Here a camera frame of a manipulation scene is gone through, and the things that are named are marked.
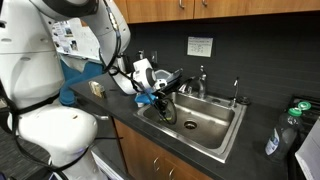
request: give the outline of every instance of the black wall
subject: black wall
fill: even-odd
[[[320,97],[320,15],[248,16],[130,25],[126,53],[158,51],[160,68],[184,69],[184,76],[208,73],[210,92],[239,95],[253,103],[285,108],[292,94]],[[187,56],[188,35],[214,36],[214,56]]]

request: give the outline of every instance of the bottle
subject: bottle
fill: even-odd
[[[290,108],[287,113],[279,117],[279,122],[273,129],[265,151],[269,159],[281,162],[287,155],[290,147],[297,136],[297,131],[302,127],[302,110],[310,109],[311,104],[300,102],[298,108]]]

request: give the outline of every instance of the cabinet door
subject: cabinet door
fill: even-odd
[[[319,0],[247,0],[246,14],[270,14],[320,10]]]
[[[247,0],[195,0],[194,18],[245,15],[246,2]]]
[[[212,178],[201,173],[169,152],[164,152],[163,156],[165,171],[162,179],[212,180]]]
[[[129,0],[130,23],[193,19],[194,0]]]
[[[137,180],[160,180],[164,170],[161,149],[118,120],[115,125],[119,137],[123,137],[120,143],[129,174]]]
[[[165,173],[162,179],[169,180],[197,180],[193,175],[189,174],[188,171],[177,166],[169,159],[165,159]]]
[[[114,0],[114,2],[118,6],[126,22],[129,23],[126,0]]]

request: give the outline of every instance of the white paper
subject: white paper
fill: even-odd
[[[55,23],[52,39],[59,53],[100,62],[98,40],[91,29],[83,26],[78,18]]]
[[[213,38],[188,37],[188,55],[211,57]]]
[[[320,119],[295,156],[307,180],[320,180]]]

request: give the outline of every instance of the sink basin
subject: sink basin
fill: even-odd
[[[246,111],[246,106],[229,107],[229,100],[173,92],[168,95],[177,109],[174,125],[160,120],[152,106],[144,106],[135,114],[155,128],[225,163]]]

